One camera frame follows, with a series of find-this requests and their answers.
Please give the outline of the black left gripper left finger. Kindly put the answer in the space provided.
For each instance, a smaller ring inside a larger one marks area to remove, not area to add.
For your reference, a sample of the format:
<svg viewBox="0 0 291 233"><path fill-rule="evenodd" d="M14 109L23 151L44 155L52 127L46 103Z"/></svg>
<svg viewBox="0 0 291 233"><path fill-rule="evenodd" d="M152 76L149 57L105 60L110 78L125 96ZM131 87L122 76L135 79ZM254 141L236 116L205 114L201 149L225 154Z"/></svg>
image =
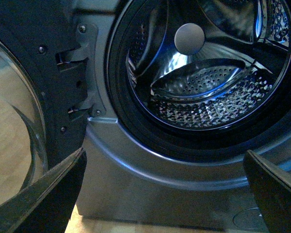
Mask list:
<svg viewBox="0 0 291 233"><path fill-rule="evenodd" d="M79 148L39 180L0 205L0 233L63 233L87 164Z"/></svg>

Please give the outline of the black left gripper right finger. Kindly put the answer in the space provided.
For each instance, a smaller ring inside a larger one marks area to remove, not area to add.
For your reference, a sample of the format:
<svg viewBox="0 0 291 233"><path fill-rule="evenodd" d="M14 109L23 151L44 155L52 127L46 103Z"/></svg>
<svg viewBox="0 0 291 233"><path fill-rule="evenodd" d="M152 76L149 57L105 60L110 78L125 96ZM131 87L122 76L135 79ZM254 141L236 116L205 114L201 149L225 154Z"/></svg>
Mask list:
<svg viewBox="0 0 291 233"><path fill-rule="evenodd" d="M291 233L291 174L252 150L243 168L268 231Z"/></svg>

